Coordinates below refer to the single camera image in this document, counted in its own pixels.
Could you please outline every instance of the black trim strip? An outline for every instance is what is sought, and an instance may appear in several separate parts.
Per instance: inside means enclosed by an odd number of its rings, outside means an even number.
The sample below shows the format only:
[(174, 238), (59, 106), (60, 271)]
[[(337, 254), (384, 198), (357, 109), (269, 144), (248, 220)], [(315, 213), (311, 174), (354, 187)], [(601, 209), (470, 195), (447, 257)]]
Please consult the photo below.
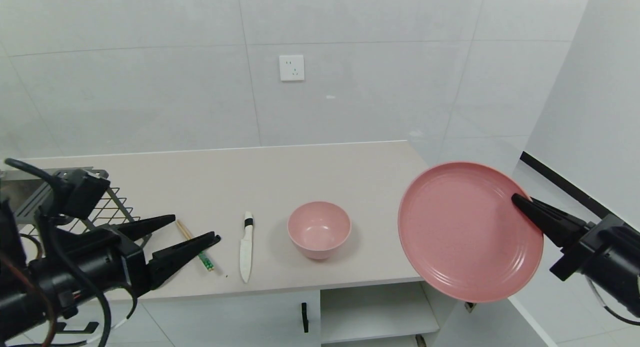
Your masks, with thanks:
[(540, 162), (532, 155), (523, 151), (520, 155), (520, 160), (531, 167), (531, 169), (534, 169), (538, 174), (541, 174), (542, 177), (548, 179), (549, 181), (551, 181), (551, 183), (558, 186), (558, 188), (566, 192), (567, 195), (580, 202), (580, 204), (588, 208), (599, 218), (604, 218), (606, 215), (612, 213), (600, 202), (590, 197), (589, 194), (586, 194), (582, 189), (579, 189), (576, 185), (574, 185), (570, 181), (567, 181), (564, 177), (560, 176), (560, 174), (557, 174), (553, 169), (547, 167), (546, 164)]

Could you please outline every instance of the metal dish rack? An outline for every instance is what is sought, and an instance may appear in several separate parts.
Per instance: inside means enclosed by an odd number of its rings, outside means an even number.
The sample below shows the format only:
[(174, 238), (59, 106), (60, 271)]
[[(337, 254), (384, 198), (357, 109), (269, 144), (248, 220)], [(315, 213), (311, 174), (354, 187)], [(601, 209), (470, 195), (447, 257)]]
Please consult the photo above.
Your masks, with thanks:
[[(57, 176), (63, 177), (68, 173), (68, 169), (62, 169), (55, 173)], [(107, 178), (108, 173), (104, 170), (92, 170), (91, 172), (98, 174), (101, 177)], [(113, 228), (112, 226), (118, 226), (119, 224), (124, 224), (126, 222), (135, 222), (140, 220), (139, 216), (133, 215), (133, 208), (130, 206), (126, 206), (127, 198), (123, 196), (119, 196), (120, 192), (119, 187), (109, 187), (107, 191), (102, 196), (98, 204), (96, 204), (94, 210), (89, 215), (87, 219), (73, 219), (71, 222), (58, 226), (58, 228), (69, 231), (76, 235), (80, 235), (82, 233), (86, 233), (87, 231), (93, 231), (95, 229), (105, 228), (106, 225), (111, 225), (107, 228)], [(43, 201), (43, 199), (49, 194), (50, 187), (43, 183), (42, 186), (32, 195), (32, 197), (25, 203), (25, 206), (18, 209), (17, 214), (19, 216), (27, 217), (27, 220), (32, 220), (32, 215), (34, 213), (35, 207), (38, 206), (39, 203)], [(21, 232), (26, 235), (30, 235), (36, 238), (39, 238), (38, 229), (32, 224), (25, 224), (21, 228)], [(144, 247), (149, 239), (151, 238), (151, 234), (144, 236), (142, 238), (141, 243), (139, 243), (140, 247)]]

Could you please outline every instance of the cabinet shelf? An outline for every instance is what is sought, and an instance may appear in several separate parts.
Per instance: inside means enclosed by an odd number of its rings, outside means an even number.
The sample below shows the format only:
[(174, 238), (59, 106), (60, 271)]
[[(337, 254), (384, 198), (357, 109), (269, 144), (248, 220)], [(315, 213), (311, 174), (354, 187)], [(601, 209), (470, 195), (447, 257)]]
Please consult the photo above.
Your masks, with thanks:
[(440, 328), (418, 282), (322, 290), (320, 317), (323, 345)]
[(322, 347), (416, 347), (416, 336), (403, 335), (400, 337), (329, 343), (323, 344)]

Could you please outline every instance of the red wire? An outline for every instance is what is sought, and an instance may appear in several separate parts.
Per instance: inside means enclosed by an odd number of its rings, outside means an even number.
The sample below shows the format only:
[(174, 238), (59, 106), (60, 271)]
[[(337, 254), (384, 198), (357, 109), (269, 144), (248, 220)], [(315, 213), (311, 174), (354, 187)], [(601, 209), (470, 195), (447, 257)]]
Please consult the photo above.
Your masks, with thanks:
[(0, 251), (0, 262), (6, 265), (9, 268), (9, 271), (19, 279), (26, 287), (27, 290), (31, 293), (35, 293), (38, 295), (45, 304), (46, 307), (46, 317), (48, 317), (48, 333), (46, 333), (46, 338), (44, 342), (42, 342), (42, 347), (49, 347), (51, 342), (53, 341), (54, 336), (56, 335), (56, 315), (53, 312), (53, 306), (51, 301), (47, 298), (41, 288), (36, 287), (20, 269), (14, 265), (13, 261), (9, 256), (5, 255), (4, 252)]

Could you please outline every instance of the wall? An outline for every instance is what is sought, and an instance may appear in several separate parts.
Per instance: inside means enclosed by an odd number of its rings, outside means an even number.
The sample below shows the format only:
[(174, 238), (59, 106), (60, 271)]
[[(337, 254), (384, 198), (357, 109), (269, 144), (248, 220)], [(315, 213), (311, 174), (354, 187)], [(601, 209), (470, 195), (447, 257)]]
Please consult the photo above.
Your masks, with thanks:
[(510, 172), (586, 2), (0, 0), (0, 157), (409, 139)]
[(526, 151), (640, 227), (640, 0), (590, 0)]

